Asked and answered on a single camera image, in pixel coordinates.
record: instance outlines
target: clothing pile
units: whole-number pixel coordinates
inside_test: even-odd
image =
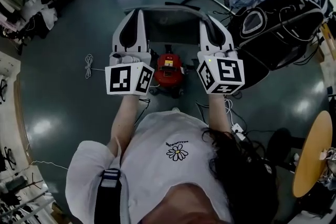
[[[53,0],[0,0],[0,36],[19,45],[35,35],[45,38],[57,20],[52,4]]]
[[[336,189],[336,148],[331,147],[321,153],[320,160],[327,160],[327,164],[320,176],[319,182],[329,190]]]

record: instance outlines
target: cable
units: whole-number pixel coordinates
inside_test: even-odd
[[[28,143],[28,145],[27,145],[27,148],[26,148],[26,151],[25,151],[25,153],[27,153],[27,151],[28,151],[29,144],[30,144],[30,142],[29,142],[29,143]]]
[[[289,30],[287,30],[287,28],[285,27],[285,25],[283,25],[284,22],[281,20],[281,12],[282,12],[283,9],[289,9],[289,8],[292,8],[292,6],[291,6],[291,7],[283,7],[283,8],[279,11],[279,20],[280,20],[280,23],[281,23],[282,28],[283,28],[284,30],[286,30],[286,32],[287,32],[288,34],[290,34],[293,38],[295,38],[295,39],[297,39],[297,40],[299,40],[299,41],[303,41],[303,42],[310,42],[310,41],[312,41],[312,40],[314,39],[314,36],[313,36],[312,38],[310,38],[310,39],[301,39],[301,38],[298,38],[297,36],[293,35]]]
[[[149,107],[149,104],[151,103],[151,99],[139,99],[139,101],[142,101],[142,102],[145,102],[147,103],[147,106],[145,107],[145,109],[140,113],[140,115],[138,116],[137,120],[135,121],[135,124],[136,125],[139,121],[139,119],[141,118],[141,116],[143,115],[143,113],[146,111],[146,109]]]
[[[93,56],[91,54],[86,55],[85,57],[85,62],[86,62],[86,75],[85,78],[88,79],[91,77],[91,70],[99,70],[99,71],[105,71],[104,69],[96,69],[96,68],[91,68],[91,65],[93,63]]]
[[[244,132],[243,135],[247,136],[249,133],[252,133],[252,132],[258,132],[258,133],[274,133],[275,130],[251,130],[251,131]]]
[[[247,123],[246,123],[246,121],[240,116],[240,115],[238,115],[238,113],[237,112],[235,112],[232,108],[231,108],[231,111],[238,117],[238,118],[240,118],[242,121],[243,121],[243,123],[245,124],[245,128],[243,128],[243,130],[244,130],[244,132],[246,132],[246,130],[247,130]]]
[[[225,108],[227,109],[226,114],[229,114],[229,113],[230,113],[230,121],[231,121],[231,124],[234,125],[234,124],[233,124],[232,113],[231,113],[231,110],[232,110],[232,107],[233,107],[232,100],[230,100],[230,99],[225,99],[224,103],[226,103],[226,102],[228,103],[227,106],[225,105]],[[197,108],[198,108],[199,113],[200,113],[201,116],[202,116],[202,120],[203,120],[203,122],[206,123],[202,108],[208,109],[208,108],[209,108],[209,105],[200,104],[200,103],[198,103],[197,101],[195,101],[195,104],[196,104],[196,106],[197,106]]]
[[[311,60],[311,58],[313,58],[314,55],[316,54],[316,52],[318,51],[319,46],[320,46],[320,40],[318,39],[317,47],[312,52],[312,54],[310,56],[308,56],[306,59],[302,60],[302,61],[295,62],[294,65],[296,65],[296,66],[304,66],[304,65],[308,64],[308,62]]]
[[[229,19],[229,18],[232,18],[232,17],[233,17],[233,16],[228,16],[228,17],[222,19],[222,20],[220,21],[220,23],[221,23],[222,21],[224,21],[224,20],[226,20],[226,19]]]
[[[31,30],[33,30],[35,28],[35,19],[34,19],[34,17],[32,17],[32,19],[33,19],[33,22],[34,22],[34,26],[31,29],[27,29],[26,30],[27,32],[31,31]]]
[[[234,99],[241,99],[243,97],[243,93],[241,91],[236,91],[234,92],[233,94],[231,94],[231,96],[234,98]]]
[[[192,1],[192,0],[184,0],[184,1],[181,2],[181,5],[185,5],[186,3],[190,2],[190,1]],[[232,12],[232,9],[230,10],[228,7],[226,7],[225,5],[223,5],[221,2],[219,2],[219,1],[217,1],[217,0],[211,0],[211,1],[215,2],[215,3],[216,3],[218,6],[220,6],[222,9],[227,10],[228,12],[233,13],[233,12]]]
[[[225,99],[224,103],[225,102],[228,102],[228,107],[226,108],[227,109],[226,114],[230,113],[231,125],[233,126],[234,123],[233,123],[232,112],[231,112],[231,109],[233,107],[233,103],[232,103],[232,100],[230,100],[230,99]]]
[[[45,161],[33,161],[30,165],[33,165],[34,163],[45,163],[45,164],[52,164],[52,165],[55,165],[56,167],[59,167],[59,168],[63,168],[65,170],[68,170],[68,168],[65,168],[61,165],[57,165],[57,164],[54,164],[52,162],[45,162]]]

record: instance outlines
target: black strap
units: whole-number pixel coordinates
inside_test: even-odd
[[[107,217],[113,217],[114,224],[120,224],[120,171],[107,169],[101,176],[98,187],[94,224],[107,223]]]
[[[321,9],[323,9],[323,7],[324,7],[324,5],[326,4],[327,1],[328,1],[328,0],[320,0],[320,1],[319,1],[319,3],[321,3],[321,4],[320,4]]]

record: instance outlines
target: white cable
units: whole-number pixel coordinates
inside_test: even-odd
[[[199,106],[201,108],[206,108],[206,109],[209,108],[209,105],[200,104],[197,101],[195,103],[197,104],[197,108],[198,108],[198,111],[199,111],[200,114],[202,114],[202,113],[201,113],[201,109],[199,108]],[[231,124],[233,126],[234,123],[233,123],[233,117],[232,117],[232,112],[231,112],[231,109],[233,107],[233,102],[230,99],[225,99],[224,104],[225,104],[225,108],[226,108],[226,114],[230,113],[230,121],[231,121]]]
[[[34,17],[32,17],[32,19],[33,19],[33,22],[34,22],[34,26],[31,29],[27,29],[26,31],[31,31],[31,30],[33,30],[35,28],[35,19],[34,19]]]
[[[226,102],[228,102],[228,107],[226,108],[227,109],[226,114],[230,113],[231,124],[233,126],[234,123],[233,123],[232,112],[231,112],[231,108],[233,107],[233,103],[232,103],[232,100],[230,100],[230,99],[225,99],[225,103]]]
[[[91,70],[100,70],[100,71],[105,71],[104,69],[97,69],[97,68],[92,68],[91,65],[92,65],[92,62],[93,62],[93,56],[91,54],[88,54],[86,55],[85,57],[85,62],[86,62],[86,66],[85,66],[85,69],[86,69],[86,75],[85,75],[85,78],[88,79],[91,77]]]
[[[52,164],[52,165],[55,165],[56,167],[60,167],[60,168],[63,168],[65,170],[68,170],[68,168],[65,168],[63,166],[60,166],[60,165],[57,165],[57,164],[54,164],[52,162],[45,162],[45,161],[33,161],[30,165],[33,165],[34,163],[45,163],[45,164]]]

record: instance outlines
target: gray floor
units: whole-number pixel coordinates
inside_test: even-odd
[[[93,67],[108,65],[113,31],[124,17],[123,8],[182,0],[75,0],[45,40],[35,38],[22,55],[21,94],[24,121],[33,158],[68,166],[83,140],[107,143],[120,97],[106,95],[104,73],[93,71],[85,79],[87,54],[94,56]],[[207,1],[193,3],[203,10],[218,8]],[[173,48],[184,61],[197,50]],[[207,96],[195,73],[185,82],[185,94],[178,100],[149,94],[152,102],[146,113],[178,106],[182,112],[200,118],[195,101],[207,103]],[[233,99],[234,110],[247,122],[248,130],[275,130],[287,127],[294,136],[305,137],[317,114],[327,109],[327,95],[319,64],[289,66],[272,72],[256,86]],[[244,126],[234,116],[234,122]],[[271,134],[251,133],[250,138],[265,146]],[[66,171],[40,164],[40,171],[57,202],[67,210]],[[277,219],[285,220],[295,199],[291,193],[293,176],[279,173],[280,208]]]

